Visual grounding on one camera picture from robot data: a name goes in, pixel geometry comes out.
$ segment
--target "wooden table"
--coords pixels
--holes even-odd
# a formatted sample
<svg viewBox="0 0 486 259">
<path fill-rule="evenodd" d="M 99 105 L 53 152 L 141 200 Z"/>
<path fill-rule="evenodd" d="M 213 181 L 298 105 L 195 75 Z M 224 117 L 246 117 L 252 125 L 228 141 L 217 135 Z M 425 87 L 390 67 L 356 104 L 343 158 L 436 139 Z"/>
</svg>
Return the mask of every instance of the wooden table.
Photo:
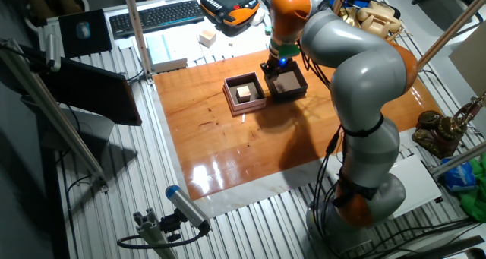
<svg viewBox="0 0 486 259">
<path fill-rule="evenodd" d="M 153 78 L 193 200 L 324 156 L 339 127 L 329 90 L 297 57 L 309 85 L 307 95 L 275 104 L 259 67 L 267 58 L 268 51 L 262 51 Z M 322 69 L 330 79 L 334 69 Z M 267 107 L 246 114 L 242 122 L 241 115 L 232 117 L 222 84 L 226 77 L 252 71 L 267 94 Z M 404 131 L 430 109 L 439 111 L 417 80 L 382 111 Z"/>
</svg>

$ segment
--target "white cube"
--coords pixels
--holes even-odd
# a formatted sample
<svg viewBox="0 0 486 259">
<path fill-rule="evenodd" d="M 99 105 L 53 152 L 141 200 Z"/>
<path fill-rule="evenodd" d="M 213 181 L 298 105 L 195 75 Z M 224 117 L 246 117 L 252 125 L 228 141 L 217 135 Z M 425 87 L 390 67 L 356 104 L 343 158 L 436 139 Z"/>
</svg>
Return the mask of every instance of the white cube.
<svg viewBox="0 0 486 259">
<path fill-rule="evenodd" d="M 248 86 L 236 88 L 236 99 L 238 103 L 246 103 L 250 101 L 251 93 Z"/>
<path fill-rule="evenodd" d="M 199 34 L 199 43 L 210 48 L 216 42 L 216 32 L 205 30 Z"/>
</svg>

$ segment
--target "blue object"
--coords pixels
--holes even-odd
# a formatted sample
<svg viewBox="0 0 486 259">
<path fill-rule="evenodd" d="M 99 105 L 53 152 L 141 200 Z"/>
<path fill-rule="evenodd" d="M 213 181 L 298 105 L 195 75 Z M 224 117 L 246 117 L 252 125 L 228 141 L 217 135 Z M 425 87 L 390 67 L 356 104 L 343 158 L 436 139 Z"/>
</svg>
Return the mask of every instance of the blue object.
<svg viewBox="0 0 486 259">
<path fill-rule="evenodd" d="M 279 66 L 280 66 L 280 67 L 284 67 L 284 66 L 286 66 L 286 65 L 287 65 L 287 59 L 286 59 L 286 58 L 281 58 L 281 59 L 279 60 Z"/>
<path fill-rule="evenodd" d="M 451 159 L 452 157 L 442 159 L 442 164 L 448 163 Z M 476 187 L 476 178 L 469 161 L 447 171 L 444 178 L 450 191 L 470 191 Z"/>
<path fill-rule="evenodd" d="M 78 39 L 89 39 L 91 37 L 90 23 L 80 22 L 76 25 L 76 37 Z"/>
<path fill-rule="evenodd" d="M 180 190 L 180 187 L 177 185 L 172 185 L 166 189 L 166 197 L 170 200 L 170 198 L 176 193 L 176 191 Z"/>
<path fill-rule="evenodd" d="M 334 5 L 334 0 L 327 0 L 331 6 Z M 362 0 L 344 0 L 344 7 L 350 8 L 353 5 L 359 8 L 367 8 L 370 2 Z"/>
</svg>

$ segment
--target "beige telephone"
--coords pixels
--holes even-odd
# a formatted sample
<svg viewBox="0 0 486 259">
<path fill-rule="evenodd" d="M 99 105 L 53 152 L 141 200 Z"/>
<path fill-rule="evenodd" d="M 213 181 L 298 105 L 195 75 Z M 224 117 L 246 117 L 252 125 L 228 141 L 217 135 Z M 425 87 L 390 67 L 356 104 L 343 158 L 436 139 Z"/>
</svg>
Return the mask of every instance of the beige telephone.
<svg viewBox="0 0 486 259">
<path fill-rule="evenodd" d="M 388 31 L 397 32 L 402 26 L 402 22 L 393 15 L 393 8 L 384 3 L 371 1 L 367 8 L 362 8 L 357 13 L 357 18 L 361 21 L 361 28 L 369 33 L 386 38 Z"/>
</svg>

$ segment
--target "black keyboard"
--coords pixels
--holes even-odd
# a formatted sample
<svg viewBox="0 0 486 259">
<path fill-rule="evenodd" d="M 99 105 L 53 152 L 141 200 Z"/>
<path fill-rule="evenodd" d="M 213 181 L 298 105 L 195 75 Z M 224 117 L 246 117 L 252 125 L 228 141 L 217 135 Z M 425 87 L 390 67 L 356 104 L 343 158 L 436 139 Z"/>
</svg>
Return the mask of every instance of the black keyboard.
<svg viewBox="0 0 486 259">
<path fill-rule="evenodd" d="M 144 33 L 204 20 L 204 14 L 197 1 L 163 5 L 158 8 L 139 11 L 138 14 Z M 128 13 L 112 16 L 109 18 L 109 22 L 116 39 L 126 38 L 134 34 Z"/>
</svg>

